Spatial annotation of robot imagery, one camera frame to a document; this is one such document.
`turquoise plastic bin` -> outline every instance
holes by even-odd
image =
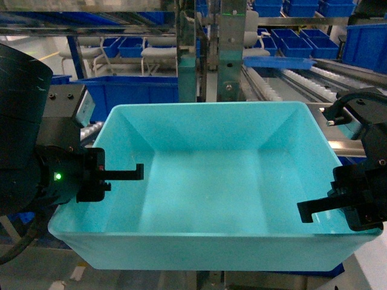
[[[339,210],[303,224],[340,165],[298,102],[121,105],[96,147],[112,181],[102,202],[61,205],[49,231],[97,269],[330,271],[381,233]]]

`white chair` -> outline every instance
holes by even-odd
[[[150,73],[148,61],[153,62],[175,59],[177,76],[177,48],[176,37],[148,37],[143,39],[143,51],[141,53],[141,73],[144,75],[144,62]]]
[[[270,56],[270,53],[263,49],[254,47],[257,40],[261,41],[261,36],[258,36],[257,29],[258,29],[258,21],[259,21],[259,15],[255,11],[247,10],[246,11],[246,22],[245,22],[245,28],[244,28],[244,49],[243,49],[243,57],[246,56]]]
[[[103,37],[78,37],[78,42],[80,45],[80,52],[83,60],[87,60],[88,65],[94,75],[97,75],[97,62],[98,60],[105,58],[110,70],[114,74],[114,70],[109,61],[109,57],[106,55],[105,50],[103,49]],[[67,46],[64,50],[59,52],[59,56],[62,58],[62,71],[65,74],[64,61],[67,59],[73,59],[71,55],[70,48]]]

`blue storage bin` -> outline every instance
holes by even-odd
[[[329,35],[322,32],[320,29],[301,29],[300,31],[300,37],[304,39],[308,38],[315,38],[315,37],[323,37],[323,38],[329,38]]]
[[[317,8],[317,4],[297,5],[288,0],[284,2],[284,12],[291,17],[313,17]]]
[[[289,0],[294,5],[318,5],[319,0]]]
[[[52,85],[67,85],[70,83],[70,78],[72,76],[65,75],[65,74],[55,74],[53,75],[53,78],[51,79]]]
[[[268,33],[268,31],[267,31],[267,29],[266,28],[259,28],[259,29],[257,29],[257,31],[256,31],[257,33],[258,33],[258,35],[261,35],[262,34],[262,32],[267,32]]]
[[[308,42],[300,37],[283,38],[282,42],[284,44],[281,47],[281,51],[287,57],[302,57],[307,59],[313,51]]]
[[[113,38],[106,38],[103,41],[103,50],[106,53],[106,56],[109,58],[116,57],[119,53],[119,45],[123,41],[123,38],[119,37],[113,37]]]
[[[328,38],[315,37],[308,39],[312,46],[312,57],[315,59],[336,59],[339,46]]]
[[[248,68],[310,69],[315,63],[312,59],[298,57],[248,56],[243,58],[243,64]]]
[[[387,24],[347,27],[343,63],[387,73]]]
[[[263,37],[262,41],[264,42],[265,50],[267,50],[271,56],[275,56],[277,52],[277,46],[274,43],[274,40],[271,37]],[[261,42],[257,41],[254,47],[262,47]]]
[[[139,15],[152,21],[155,24],[164,24],[164,12],[163,11],[152,11],[152,12],[138,12]]]
[[[253,3],[254,11],[257,11],[259,17],[279,17],[281,15],[282,5],[264,5]]]
[[[256,5],[281,6],[282,0],[255,0]]]
[[[121,57],[141,57],[143,51],[143,39],[140,37],[127,37],[119,45],[119,51]]]
[[[292,29],[272,29],[272,38],[278,48],[282,48],[283,42],[281,39],[288,37],[298,38],[299,36]]]
[[[353,4],[353,0],[325,0],[329,4]]]
[[[297,202],[326,197],[340,162],[300,102],[122,105],[94,146],[106,170],[145,165],[51,218],[96,269],[330,271],[382,232],[340,210],[301,222]]]
[[[91,121],[105,121],[117,105],[179,102],[176,77],[104,76],[74,83],[86,85],[96,103]]]
[[[352,15],[355,4],[330,4],[325,1],[319,2],[318,12],[325,17],[348,17]]]

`bolt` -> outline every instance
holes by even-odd
[[[335,122],[334,121],[327,121],[327,126],[328,127],[332,127],[335,125]]]

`cable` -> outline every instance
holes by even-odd
[[[47,224],[47,215],[42,211],[37,212],[32,224],[27,230],[27,233],[20,239],[19,242],[17,242],[0,257],[0,265],[3,265],[20,255],[20,253],[23,252],[35,238],[39,237],[43,233],[43,231],[47,228]]]

